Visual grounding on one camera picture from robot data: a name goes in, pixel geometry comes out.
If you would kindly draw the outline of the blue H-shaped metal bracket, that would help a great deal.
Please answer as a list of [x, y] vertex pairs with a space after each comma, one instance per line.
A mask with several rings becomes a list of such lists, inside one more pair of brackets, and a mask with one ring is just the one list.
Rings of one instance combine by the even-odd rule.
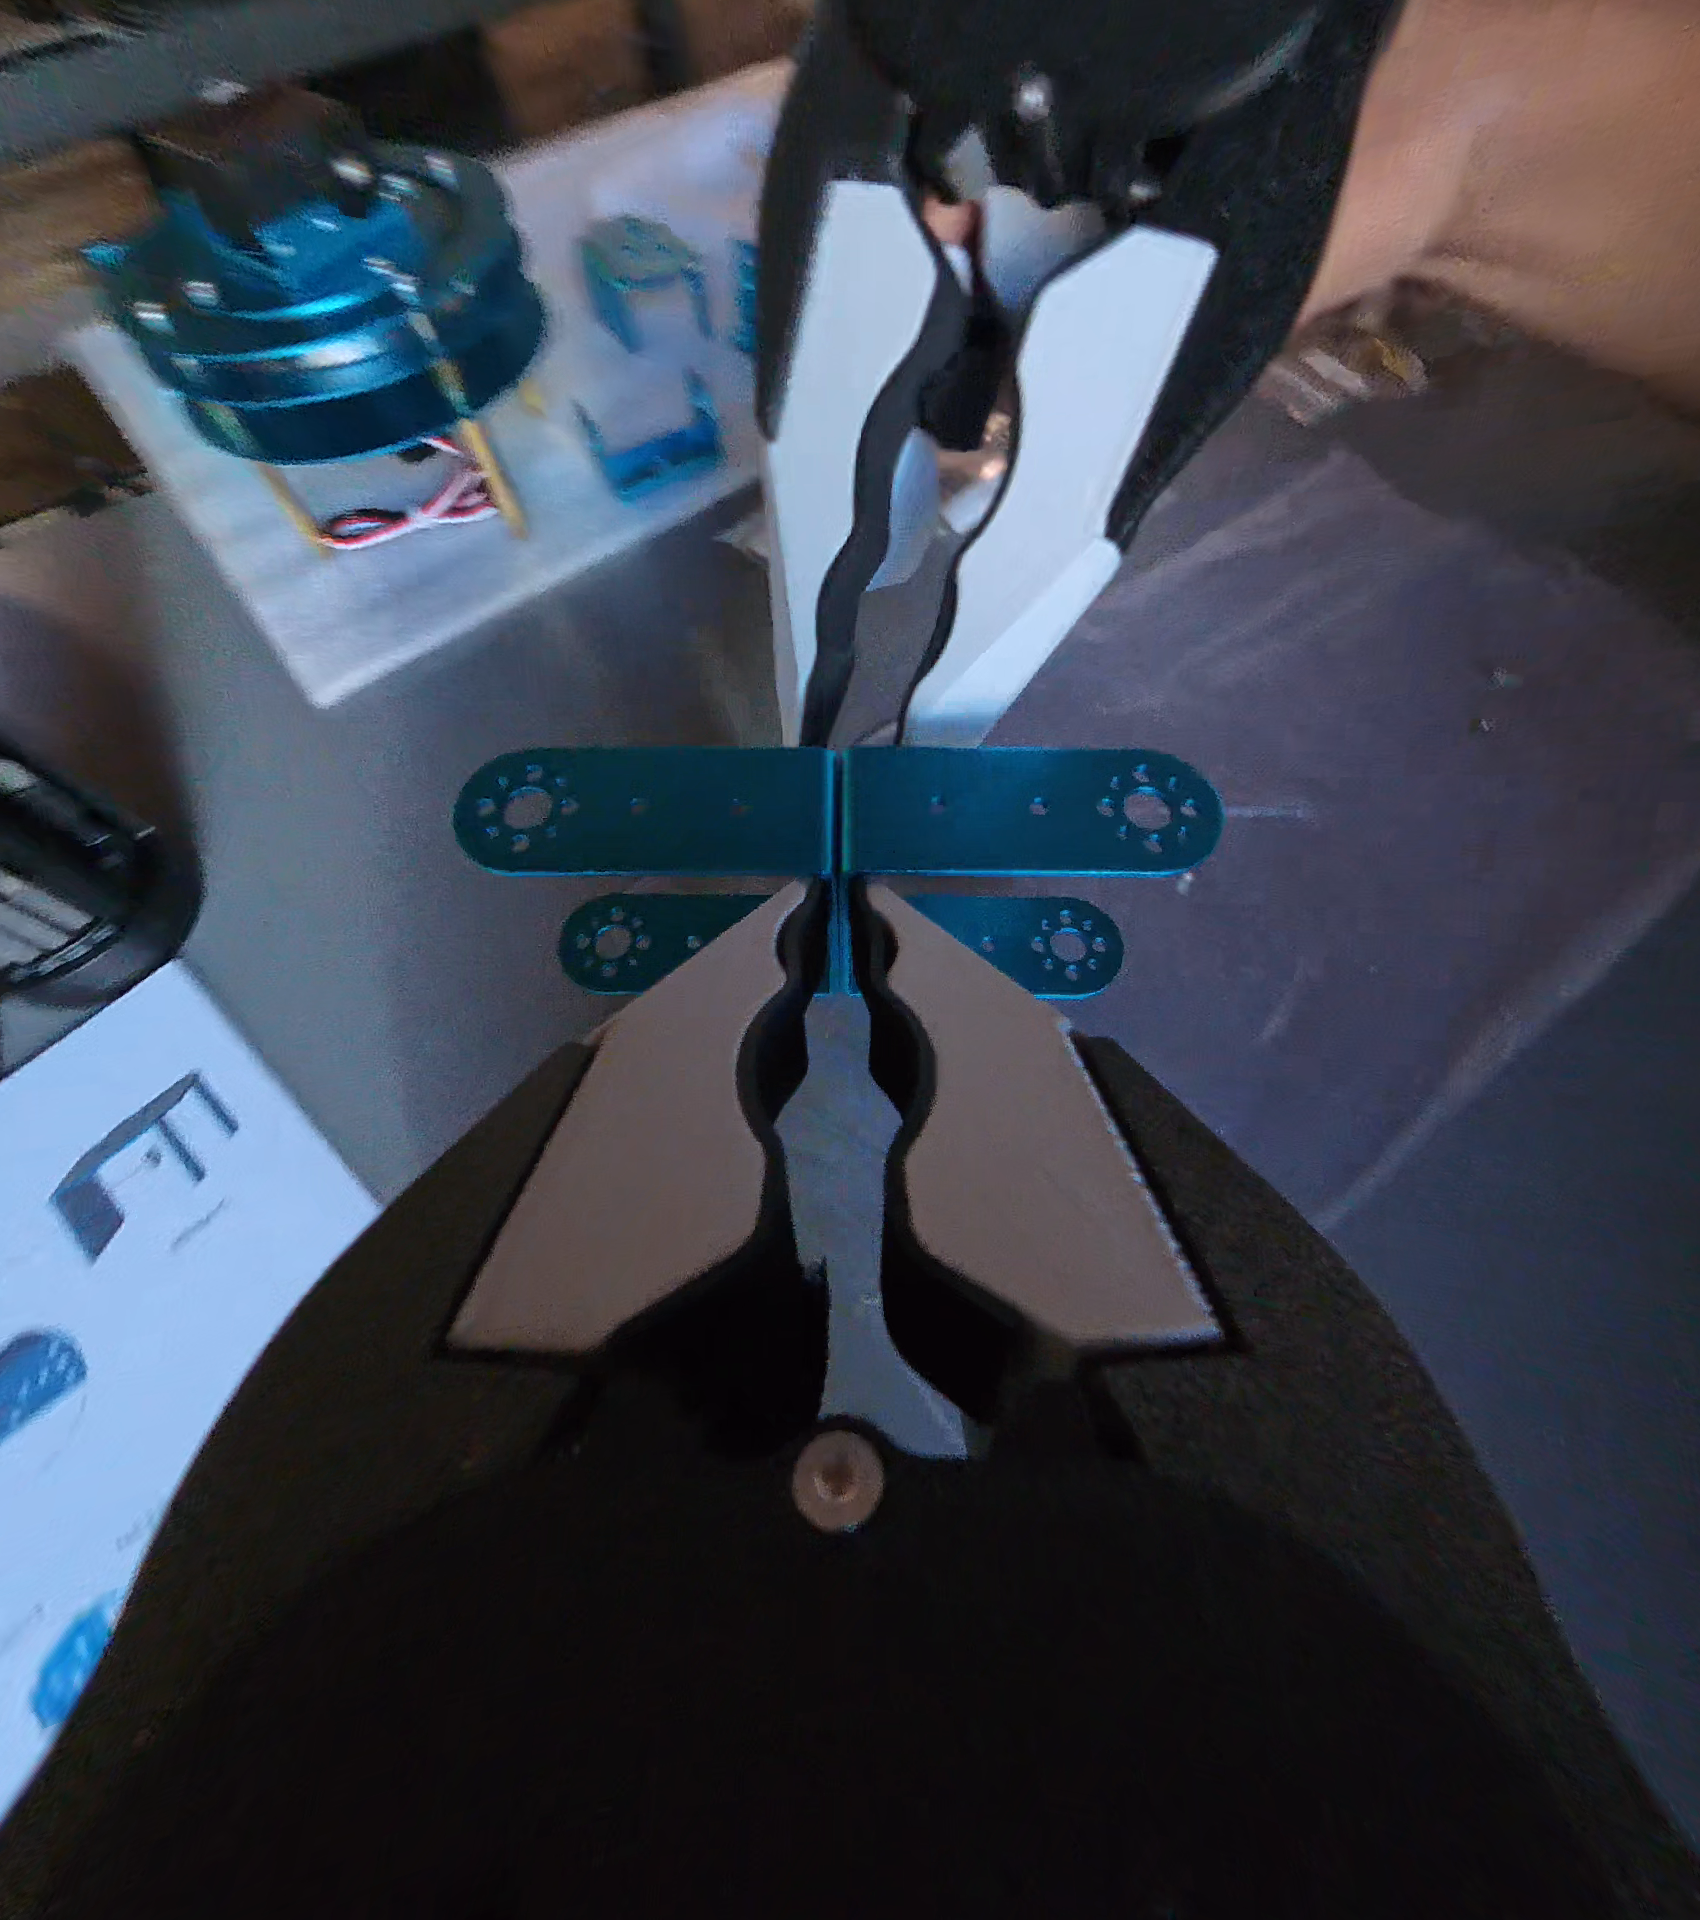
[[833, 889], [832, 991], [854, 993], [854, 881], [965, 881], [903, 901], [1018, 989], [1105, 993], [1126, 964], [1108, 908], [1034, 881], [1174, 880], [1222, 841], [1221, 794], [1192, 764], [1113, 750], [525, 750], [454, 802], [462, 855], [498, 877], [697, 881], [577, 906], [556, 957], [585, 993], [633, 997], [767, 905], [719, 880]]

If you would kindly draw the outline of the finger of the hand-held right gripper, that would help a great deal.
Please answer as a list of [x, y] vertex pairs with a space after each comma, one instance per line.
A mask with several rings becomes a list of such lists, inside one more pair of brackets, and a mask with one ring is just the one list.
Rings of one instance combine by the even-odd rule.
[[1116, 575], [1111, 511], [1216, 264], [1202, 240], [1134, 226], [1036, 293], [1007, 466], [953, 564], [907, 744], [982, 744]]
[[765, 511], [782, 740], [819, 748], [848, 690], [866, 591], [926, 535], [932, 457], [913, 452], [932, 350], [951, 350], [965, 290], [909, 194], [839, 179], [817, 223], [790, 335]]

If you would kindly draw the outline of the white foam sheet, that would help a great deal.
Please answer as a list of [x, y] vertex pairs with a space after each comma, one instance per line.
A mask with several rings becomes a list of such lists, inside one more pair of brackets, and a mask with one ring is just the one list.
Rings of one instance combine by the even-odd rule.
[[[187, 427], [119, 328], [93, 321], [67, 331], [68, 361], [141, 457], [157, 500], [311, 707], [333, 707], [457, 636], [525, 612], [590, 567], [756, 485], [754, 368], [727, 345], [727, 242], [754, 240], [790, 71], [790, 61], [744, 67], [498, 164], [549, 317], [531, 383], [540, 408], [509, 396], [485, 415], [525, 508], [525, 539], [493, 518], [322, 559], [261, 477]], [[666, 223], [702, 256], [713, 339], [697, 331], [678, 293], [646, 301], [641, 355], [596, 322], [575, 243], [585, 223], [622, 212]], [[623, 504], [599, 477], [573, 403], [607, 445], [641, 442], [688, 417], [688, 368], [711, 389], [727, 463]]]

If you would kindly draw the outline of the black cylindrical screwdriver set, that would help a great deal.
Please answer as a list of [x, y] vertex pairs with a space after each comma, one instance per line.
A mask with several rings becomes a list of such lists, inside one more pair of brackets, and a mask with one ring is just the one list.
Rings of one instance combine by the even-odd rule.
[[105, 1004], [181, 955], [198, 905], [189, 855], [0, 737], [0, 993]]

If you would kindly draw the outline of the blue round base with servo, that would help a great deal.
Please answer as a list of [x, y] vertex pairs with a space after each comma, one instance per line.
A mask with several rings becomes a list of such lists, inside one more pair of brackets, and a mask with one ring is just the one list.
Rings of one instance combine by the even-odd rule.
[[[255, 469], [321, 556], [480, 518], [524, 539], [485, 415], [532, 383], [549, 317], [498, 174], [378, 140], [293, 84], [183, 109], [127, 141], [152, 218], [84, 258], [193, 432]], [[404, 512], [318, 520], [290, 483], [412, 452], [454, 474]]]

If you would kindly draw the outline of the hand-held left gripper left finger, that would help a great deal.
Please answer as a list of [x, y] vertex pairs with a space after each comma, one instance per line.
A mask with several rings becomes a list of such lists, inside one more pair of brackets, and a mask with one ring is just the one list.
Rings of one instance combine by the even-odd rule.
[[599, 1025], [448, 1328], [599, 1360], [701, 1300], [809, 1316], [776, 1118], [807, 1070], [829, 887], [792, 881]]

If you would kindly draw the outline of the clear plastic bag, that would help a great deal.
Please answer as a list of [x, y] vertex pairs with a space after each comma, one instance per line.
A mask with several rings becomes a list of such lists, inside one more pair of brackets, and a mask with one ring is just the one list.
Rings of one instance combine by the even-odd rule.
[[1194, 876], [1111, 893], [1091, 1029], [1330, 1224], [1700, 877], [1700, 652], [1257, 423], [1157, 501], [991, 743], [1164, 752], [1221, 794]]

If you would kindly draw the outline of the blue multi-hole servo bracket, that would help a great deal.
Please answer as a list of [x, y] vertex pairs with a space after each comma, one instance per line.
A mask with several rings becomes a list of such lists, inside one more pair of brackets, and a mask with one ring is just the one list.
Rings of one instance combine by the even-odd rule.
[[599, 218], [581, 227], [575, 253], [596, 322], [626, 352], [646, 352], [646, 301], [671, 293], [688, 301], [697, 331], [713, 339], [702, 256], [666, 223], [636, 212]]

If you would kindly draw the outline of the blue long U bracket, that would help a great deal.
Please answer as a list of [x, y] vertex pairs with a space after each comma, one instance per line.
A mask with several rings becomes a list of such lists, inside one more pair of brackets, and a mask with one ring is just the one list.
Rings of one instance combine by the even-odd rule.
[[605, 488], [623, 504], [719, 472], [727, 463], [719, 408], [702, 377], [688, 368], [681, 389], [690, 409], [682, 423], [641, 442], [607, 445], [599, 423], [573, 403], [575, 427]]

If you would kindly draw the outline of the person's right forearm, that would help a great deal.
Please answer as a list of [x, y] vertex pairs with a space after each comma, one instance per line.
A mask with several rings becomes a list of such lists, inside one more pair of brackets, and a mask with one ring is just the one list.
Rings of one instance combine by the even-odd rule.
[[1700, 2], [1413, 2], [1300, 322], [1428, 285], [1700, 423]]

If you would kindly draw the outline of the white instruction booklet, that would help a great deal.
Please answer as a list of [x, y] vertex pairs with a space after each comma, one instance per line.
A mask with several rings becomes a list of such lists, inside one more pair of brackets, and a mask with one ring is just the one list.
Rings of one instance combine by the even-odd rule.
[[178, 964], [0, 1084], [0, 1820], [223, 1406], [376, 1213]]

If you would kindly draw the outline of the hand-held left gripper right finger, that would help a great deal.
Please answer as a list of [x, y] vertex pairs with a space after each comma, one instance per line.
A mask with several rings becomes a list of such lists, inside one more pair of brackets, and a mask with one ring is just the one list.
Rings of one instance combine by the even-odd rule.
[[861, 885], [860, 908], [907, 1253], [1065, 1354], [1218, 1345], [1218, 1316], [1069, 1022], [895, 889]]

